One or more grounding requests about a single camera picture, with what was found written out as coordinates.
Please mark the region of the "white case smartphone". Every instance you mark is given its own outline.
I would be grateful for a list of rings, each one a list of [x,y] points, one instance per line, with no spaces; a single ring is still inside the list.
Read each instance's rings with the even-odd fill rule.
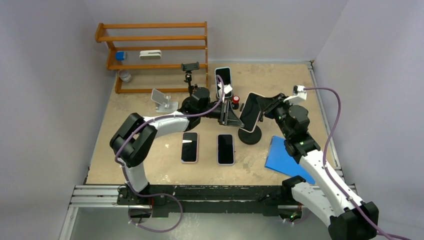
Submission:
[[[244,124],[244,127],[242,127],[241,129],[248,133],[252,133],[255,130],[257,121],[261,113],[261,110],[257,101],[258,97],[263,97],[263,96],[255,92],[250,92],[247,95],[246,101],[244,103],[244,107],[239,116],[239,119]]]

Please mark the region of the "lavender case smartphone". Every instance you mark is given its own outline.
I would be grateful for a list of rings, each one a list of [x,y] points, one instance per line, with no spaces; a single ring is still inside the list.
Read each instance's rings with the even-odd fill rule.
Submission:
[[[231,134],[217,136],[217,163],[222,166],[235,164],[234,138]]]

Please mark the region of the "black phone stand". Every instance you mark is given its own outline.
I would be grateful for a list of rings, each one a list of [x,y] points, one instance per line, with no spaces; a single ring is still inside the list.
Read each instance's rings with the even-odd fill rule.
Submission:
[[[194,84],[194,85],[192,84],[192,80],[193,80],[192,71],[199,70],[199,69],[200,69],[199,62],[181,64],[181,70],[185,72],[184,82],[188,84],[188,92],[190,96],[198,88],[197,84]]]
[[[241,128],[237,132],[238,138],[240,141],[246,145],[255,145],[262,138],[262,131],[260,127],[256,127],[253,132],[247,132]]]

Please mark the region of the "pink case smartphone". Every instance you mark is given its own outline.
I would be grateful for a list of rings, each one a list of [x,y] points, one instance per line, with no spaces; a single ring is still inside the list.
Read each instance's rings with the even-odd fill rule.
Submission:
[[[181,162],[196,163],[198,161],[198,141],[197,132],[184,132],[182,135]]]

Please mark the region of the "light blue case smartphone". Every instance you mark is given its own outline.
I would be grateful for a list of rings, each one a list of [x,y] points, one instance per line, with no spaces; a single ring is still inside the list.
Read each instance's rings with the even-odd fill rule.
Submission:
[[[231,85],[233,87],[230,67],[218,67],[214,70],[214,73],[216,85],[221,83],[222,85]]]

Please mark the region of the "silver folding phone stand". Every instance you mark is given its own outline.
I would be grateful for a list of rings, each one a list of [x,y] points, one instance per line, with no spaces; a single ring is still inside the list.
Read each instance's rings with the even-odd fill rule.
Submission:
[[[170,95],[165,95],[158,89],[152,89],[151,100],[155,103],[155,110],[157,113],[173,113],[179,108],[177,101],[171,101]]]

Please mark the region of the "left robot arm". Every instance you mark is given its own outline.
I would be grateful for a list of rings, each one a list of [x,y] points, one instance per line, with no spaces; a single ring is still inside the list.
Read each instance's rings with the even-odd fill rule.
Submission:
[[[147,117],[132,113],[127,117],[109,145],[115,154],[115,162],[122,169],[132,201],[142,205],[151,197],[143,162],[154,140],[192,130],[200,124],[202,117],[216,119],[223,126],[242,128],[245,125],[235,115],[228,100],[220,98],[212,102],[210,91],[205,87],[196,88],[181,107],[170,114]]]

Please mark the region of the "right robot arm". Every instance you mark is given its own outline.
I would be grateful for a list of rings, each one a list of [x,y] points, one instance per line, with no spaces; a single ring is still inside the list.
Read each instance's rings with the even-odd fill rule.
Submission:
[[[320,191],[300,176],[282,182],[280,196],[288,204],[307,207],[327,227],[333,240],[370,240],[377,236],[379,210],[354,193],[327,163],[326,154],[309,134],[309,112],[280,93],[258,96],[259,118],[273,119],[285,138],[285,150],[315,180]]]

